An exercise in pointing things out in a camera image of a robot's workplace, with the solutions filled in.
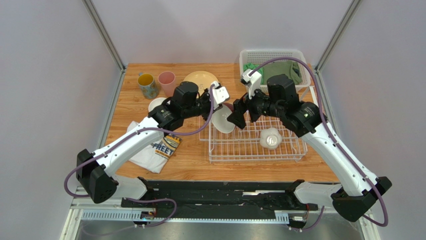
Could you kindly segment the dark red ceramic bowl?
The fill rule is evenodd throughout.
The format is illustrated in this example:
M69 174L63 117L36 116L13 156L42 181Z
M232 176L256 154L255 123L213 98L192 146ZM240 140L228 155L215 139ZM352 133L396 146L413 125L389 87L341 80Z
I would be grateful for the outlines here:
M223 103L222 108L215 111L211 117L213 126L223 134L229 134L235 129L235 124L227 120L233 113L234 107L230 103Z

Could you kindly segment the cream yellow plate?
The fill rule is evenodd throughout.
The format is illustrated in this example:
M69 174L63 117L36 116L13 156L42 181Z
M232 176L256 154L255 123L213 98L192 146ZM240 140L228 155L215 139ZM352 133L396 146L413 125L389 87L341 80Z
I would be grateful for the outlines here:
M184 82L192 82L198 86L198 92L201 95L205 89L209 89L213 82L218 82L218 78L208 71L194 71L188 74Z

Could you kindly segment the orange ceramic bowl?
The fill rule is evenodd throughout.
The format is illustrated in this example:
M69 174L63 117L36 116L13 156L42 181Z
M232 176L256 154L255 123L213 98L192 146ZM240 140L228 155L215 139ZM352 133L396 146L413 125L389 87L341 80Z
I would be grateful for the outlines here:
M158 97L153 99L148 105L148 112L151 112L155 107L160 106L164 100L166 100L165 97Z

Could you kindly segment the pink plastic cup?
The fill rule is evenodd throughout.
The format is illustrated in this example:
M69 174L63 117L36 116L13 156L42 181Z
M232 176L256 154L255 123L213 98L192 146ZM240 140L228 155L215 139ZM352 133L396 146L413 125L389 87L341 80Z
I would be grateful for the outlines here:
M171 71L164 71L159 74L158 82L167 97L171 97L177 87L176 75Z

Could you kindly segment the blue butterfly ceramic mug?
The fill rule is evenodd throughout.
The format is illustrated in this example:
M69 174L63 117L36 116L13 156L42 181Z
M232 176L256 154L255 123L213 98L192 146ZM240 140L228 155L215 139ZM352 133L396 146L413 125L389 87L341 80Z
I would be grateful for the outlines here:
M159 94L159 88L152 74L139 73L137 84L146 99L155 99Z

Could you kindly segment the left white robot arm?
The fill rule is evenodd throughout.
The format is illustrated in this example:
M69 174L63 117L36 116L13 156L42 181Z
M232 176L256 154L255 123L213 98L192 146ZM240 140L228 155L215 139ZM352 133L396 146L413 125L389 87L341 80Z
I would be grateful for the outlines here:
M148 113L126 134L100 149L87 149L77 154L76 168L64 180L64 188L72 175L86 191L85 197L95 204L110 198L141 199L147 192L143 179L117 176L117 170L149 145L172 134L183 126L184 120L201 116L207 125L213 112L228 101L227 89L217 81L199 93L199 87L190 81L178 85L171 97Z

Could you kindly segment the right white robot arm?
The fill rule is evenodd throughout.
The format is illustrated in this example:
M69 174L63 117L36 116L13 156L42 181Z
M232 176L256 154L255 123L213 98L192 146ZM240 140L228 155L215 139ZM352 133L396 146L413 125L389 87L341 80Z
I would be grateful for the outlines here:
M233 102L234 111L227 120L243 129L245 114L251 122L261 116L278 118L287 130L311 146L339 179L335 185L296 180L285 191L290 205L331 207L350 222L363 217L390 189L391 181L369 171L340 143L319 107L300 100L294 82L285 74L269 78L267 92L261 91L260 81L257 73L242 75L247 92Z

